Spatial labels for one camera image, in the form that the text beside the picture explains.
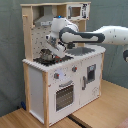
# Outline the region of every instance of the wooden table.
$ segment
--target wooden table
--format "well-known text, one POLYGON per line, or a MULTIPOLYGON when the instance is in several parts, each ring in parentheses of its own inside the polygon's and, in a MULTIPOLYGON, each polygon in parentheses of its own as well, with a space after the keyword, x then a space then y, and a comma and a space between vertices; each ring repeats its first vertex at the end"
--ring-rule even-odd
POLYGON ((128 118, 128 89, 102 80, 101 93, 71 117, 87 128, 115 128, 128 118))
MULTIPOLYGON (((44 128, 37 119, 23 109, 0 118, 0 128, 44 128)), ((69 118, 64 118, 50 128, 81 128, 69 118)))

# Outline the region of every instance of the small knob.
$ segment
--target small knob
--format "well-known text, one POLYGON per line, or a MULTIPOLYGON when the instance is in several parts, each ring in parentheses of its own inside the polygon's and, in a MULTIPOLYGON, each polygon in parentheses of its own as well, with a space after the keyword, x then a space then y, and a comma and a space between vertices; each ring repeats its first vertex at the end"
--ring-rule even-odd
POLYGON ((77 70, 77 67, 73 67, 73 68, 72 68, 72 71, 73 71, 73 72, 76 72, 76 70, 77 70))
POLYGON ((54 78, 55 78, 55 79, 59 79, 59 74, 58 74, 58 73, 55 73, 55 74, 54 74, 54 78))

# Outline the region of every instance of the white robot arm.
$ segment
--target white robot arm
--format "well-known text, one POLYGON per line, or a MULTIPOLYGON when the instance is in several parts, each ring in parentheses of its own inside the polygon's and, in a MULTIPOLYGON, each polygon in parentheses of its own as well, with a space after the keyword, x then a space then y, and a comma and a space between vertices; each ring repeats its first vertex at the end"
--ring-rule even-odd
POLYGON ((79 32, 77 25, 71 23, 64 17, 55 17, 48 38, 51 47, 47 46, 59 57, 65 56, 62 45, 56 45, 59 39, 64 44, 69 43, 103 43, 124 46, 124 59, 128 61, 128 28, 120 26, 104 26, 93 32, 79 32))

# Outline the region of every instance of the cabinet door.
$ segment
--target cabinet door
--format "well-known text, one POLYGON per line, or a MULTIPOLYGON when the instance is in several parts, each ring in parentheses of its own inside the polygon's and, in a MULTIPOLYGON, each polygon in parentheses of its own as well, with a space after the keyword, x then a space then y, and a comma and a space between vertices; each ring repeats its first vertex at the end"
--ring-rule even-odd
POLYGON ((102 54, 82 62, 80 105, 99 97, 102 54))

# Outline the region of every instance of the toy cabinet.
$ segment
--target toy cabinet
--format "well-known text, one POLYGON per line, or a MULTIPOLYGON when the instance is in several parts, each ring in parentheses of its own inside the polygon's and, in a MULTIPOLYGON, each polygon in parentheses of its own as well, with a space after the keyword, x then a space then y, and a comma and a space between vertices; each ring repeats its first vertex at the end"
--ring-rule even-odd
POLYGON ((61 15, 86 30, 90 2, 21 4, 26 59, 33 61, 45 48, 45 36, 51 32, 53 17, 61 15))

